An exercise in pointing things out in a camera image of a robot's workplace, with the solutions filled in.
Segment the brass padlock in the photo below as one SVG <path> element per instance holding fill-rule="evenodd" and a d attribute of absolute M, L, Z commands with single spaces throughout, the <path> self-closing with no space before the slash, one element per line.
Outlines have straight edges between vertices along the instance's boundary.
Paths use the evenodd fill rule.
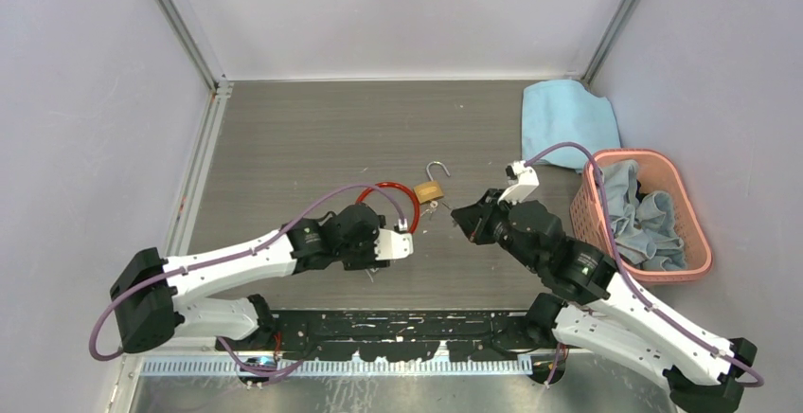
<path fill-rule="evenodd" d="M 451 176 L 447 166 L 442 162 L 436 160 L 429 162 L 424 169 L 427 180 L 413 188 L 419 203 L 422 205 L 439 201 L 445 197 L 445 192 L 441 184 L 434 178 L 432 167 L 439 167 L 447 177 Z"/>

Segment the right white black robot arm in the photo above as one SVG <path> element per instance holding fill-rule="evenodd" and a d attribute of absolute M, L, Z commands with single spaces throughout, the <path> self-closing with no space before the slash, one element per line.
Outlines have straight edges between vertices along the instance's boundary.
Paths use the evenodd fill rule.
<path fill-rule="evenodd" d="M 589 350 L 653 381 L 686 412 L 738 410 L 754 344 L 693 324 L 622 275 L 607 253 L 568 236 L 543 204 L 512 204 L 502 194 L 488 189 L 451 216 L 469 242 L 499 245 L 546 287 L 525 318 L 532 344 Z"/>

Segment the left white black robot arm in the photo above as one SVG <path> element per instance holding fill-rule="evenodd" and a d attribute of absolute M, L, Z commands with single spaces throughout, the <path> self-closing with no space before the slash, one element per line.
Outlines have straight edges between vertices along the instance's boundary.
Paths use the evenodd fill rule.
<path fill-rule="evenodd" d="M 409 253 L 410 238 L 386 226 L 364 203 L 301 216 L 259 238 L 200 254 L 162 257 L 157 248 L 136 252 L 110 287 L 119 333 L 117 355 L 154 350 L 174 338 L 222 338 L 231 346 L 262 350 L 277 330 L 259 294 L 218 299 L 218 293 L 267 278 L 325 270 L 386 267 Z"/>

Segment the light blue cloth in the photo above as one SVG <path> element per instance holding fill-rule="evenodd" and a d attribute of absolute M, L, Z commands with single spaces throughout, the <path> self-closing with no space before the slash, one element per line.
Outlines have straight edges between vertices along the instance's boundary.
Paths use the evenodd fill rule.
<path fill-rule="evenodd" d="M 621 140 L 613 106 L 578 81 L 540 81 L 523 90 L 522 159 L 527 161 L 562 142 L 589 153 L 619 149 Z"/>

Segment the grey-blue cloth in basket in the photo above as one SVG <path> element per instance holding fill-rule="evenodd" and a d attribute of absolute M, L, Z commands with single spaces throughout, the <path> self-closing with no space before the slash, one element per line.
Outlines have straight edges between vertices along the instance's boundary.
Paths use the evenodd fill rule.
<path fill-rule="evenodd" d="M 627 159 L 601 168 L 601 179 L 621 258 L 642 271 L 687 269 L 685 242 L 675 230 L 674 202 L 664 190 L 641 191 L 639 164 Z"/>

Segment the pink plastic basket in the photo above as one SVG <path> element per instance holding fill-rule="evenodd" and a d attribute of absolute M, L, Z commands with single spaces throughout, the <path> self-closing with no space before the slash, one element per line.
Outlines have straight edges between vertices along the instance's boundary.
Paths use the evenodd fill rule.
<path fill-rule="evenodd" d="M 664 190 L 674 202 L 675 230 L 686 245 L 687 269 L 675 272 L 642 271 L 622 260 L 631 276 L 639 283 L 650 286 L 691 282 L 707 274 L 712 265 L 712 253 L 688 200 L 681 176 L 670 160 L 655 151 L 627 149 L 600 151 L 595 154 L 595 159 L 601 168 L 627 159 L 636 161 L 640 166 L 637 178 L 642 185 L 641 191 L 649 193 Z M 570 208 L 574 235 L 613 256 L 618 249 L 606 200 L 606 196 L 600 196 L 593 165 L 587 163 L 582 170 L 580 190 Z"/>

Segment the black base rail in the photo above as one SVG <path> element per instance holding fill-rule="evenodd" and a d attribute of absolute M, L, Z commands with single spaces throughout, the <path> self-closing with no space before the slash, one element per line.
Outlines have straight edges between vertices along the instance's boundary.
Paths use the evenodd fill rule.
<path fill-rule="evenodd" d="M 444 347 L 451 362 L 512 360 L 530 351 L 553 350 L 523 311 L 284 310 L 266 329 L 241 340 L 235 351 L 267 351 L 290 360 L 342 362 L 429 361 Z"/>

